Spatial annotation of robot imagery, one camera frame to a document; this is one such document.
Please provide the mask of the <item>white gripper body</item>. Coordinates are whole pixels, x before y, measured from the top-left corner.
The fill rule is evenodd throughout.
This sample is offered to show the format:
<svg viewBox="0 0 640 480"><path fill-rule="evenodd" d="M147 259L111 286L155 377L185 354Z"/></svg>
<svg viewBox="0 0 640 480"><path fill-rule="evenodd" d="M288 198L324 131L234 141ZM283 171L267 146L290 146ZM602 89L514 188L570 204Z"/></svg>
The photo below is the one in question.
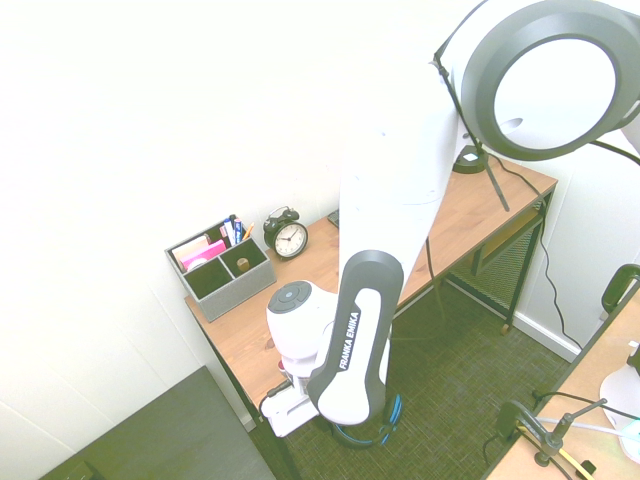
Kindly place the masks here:
<svg viewBox="0 0 640 480"><path fill-rule="evenodd" d="M268 391L259 407L276 437L283 438L319 415L306 394L291 383L282 383Z"/></svg>

